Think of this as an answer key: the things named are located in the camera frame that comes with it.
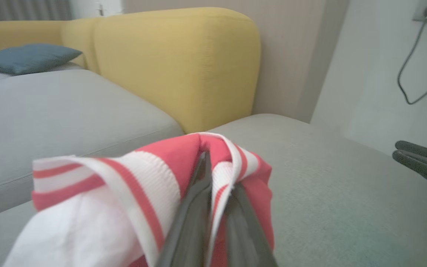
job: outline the striped towel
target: striped towel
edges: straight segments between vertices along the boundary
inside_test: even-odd
[[[273,248],[271,166],[222,135],[159,141],[120,158],[63,156],[33,163],[39,211],[5,262],[14,266],[154,267],[202,152],[212,164],[211,232],[206,260],[226,266],[222,215],[236,182]]]

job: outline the gray curtain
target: gray curtain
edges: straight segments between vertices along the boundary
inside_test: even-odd
[[[69,0],[0,0],[0,20],[71,20]]]

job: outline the yellow cushion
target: yellow cushion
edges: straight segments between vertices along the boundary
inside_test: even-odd
[[[83,52],[72,62],[98,74],[100,71],[93,45],[93,27],[100,19],[71,20],[63,25],[60,33],[64,46]]]
[[[251,114],[260,40],[216,7],[107,17],[95,25],[100,74],[171,115],[186,133]]]
[[[62,45],[60,29],[63,21],[0,22],[0,50],[27,44]]]

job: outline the gray sofa cushion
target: gray sofa cushion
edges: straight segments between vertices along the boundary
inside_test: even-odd
[[[273,167],[279,266],[427,266],[427,181],[390,156],[278,115],[212,132]]]
[[[87,70],[0,80],[0,212],[30,200],[33,159],[120,156],[182,134],[163,111]]]

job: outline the black cable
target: black cable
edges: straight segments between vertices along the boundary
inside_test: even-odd
[[[403,70],[405,69],[406,65],[408,64],[408,61],[411,59],[411,56],[415,52],[415,49],[418,46],[418,43],[420,42],[421,34],[423,33],[423,30],[424,30],[424,27],[425,27],[426,24],[427,24],[427,20],[424,20],[424,22],[421,24],[421,28],[420,28],[420,31],[418,32],[418,35],[417,35],[416,40],[415,40],[415,43],[414,43],[414,45],[413,45],[410,53],[406,57],[405,62],[401,66],[400,71],[398,72],[398,78],[397,78],[398,87],[400,87],[400,90],[403,93],[403,96],[405,97],[405,101],[406,101],[406,103],[408,105],[414,105],[414,104],[418,103],[419,101],[421,101],[423,98],[425,98],[427,96],[427,91],[426,91],[424,94],[422,94],[420,97],[418,97],[415,101],[410,102],[410,100],[408,98],[408,95],[405,92],[405,89],[401,85],[401,75],[403,74]]]

